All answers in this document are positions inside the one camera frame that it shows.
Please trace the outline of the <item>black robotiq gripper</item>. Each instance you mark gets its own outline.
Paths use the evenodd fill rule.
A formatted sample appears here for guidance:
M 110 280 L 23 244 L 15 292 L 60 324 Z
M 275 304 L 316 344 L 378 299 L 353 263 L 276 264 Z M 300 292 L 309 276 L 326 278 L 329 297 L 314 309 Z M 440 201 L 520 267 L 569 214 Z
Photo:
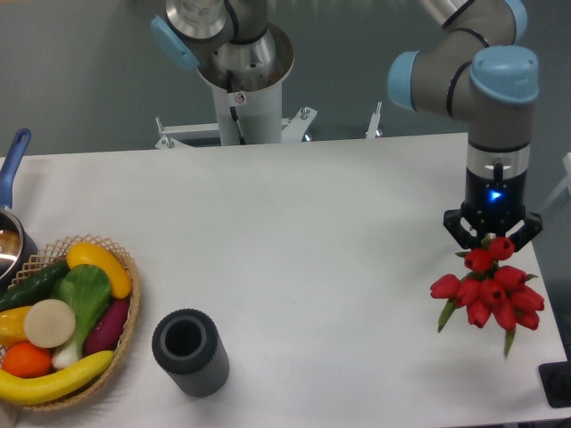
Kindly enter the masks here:
M 522 226 L 509 234 L 514 250 L 522 250 L 543 230 L 539 213 L 525 214 L 525 182 L 525 172 L 494 182 L 468 169 L 464 202 L 460 209 L 446 210 L 443 213 L 443 226 L 461 249 L 475 249 L 481 246 L 481 240 L 462 226 L 463 218 L 476 230 L 478 236 L 505 235 L 523 219 Z

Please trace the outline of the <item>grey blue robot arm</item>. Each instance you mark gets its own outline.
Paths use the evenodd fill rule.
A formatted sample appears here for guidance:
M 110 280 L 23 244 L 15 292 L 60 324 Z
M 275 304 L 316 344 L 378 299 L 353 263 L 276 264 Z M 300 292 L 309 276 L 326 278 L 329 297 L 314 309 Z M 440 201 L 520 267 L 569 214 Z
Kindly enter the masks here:
M 520 46 L 527 13 L 518 1 L 426 1 L 446 37 L 430 53 L 406 52 L 387 76 L 390 100 L 468 124 L 465 198 L 443 216 L 464 249 L 489 235 L 522 249 L 542 231 L 523 195 L 537 56 Z M 294 63 L 290 39 L 264 1 L 168 1 L 150 25 L 156 44 L 211 87 L 224 145 L 302 139 L 301 119 L 282 119 L 282 84 Z

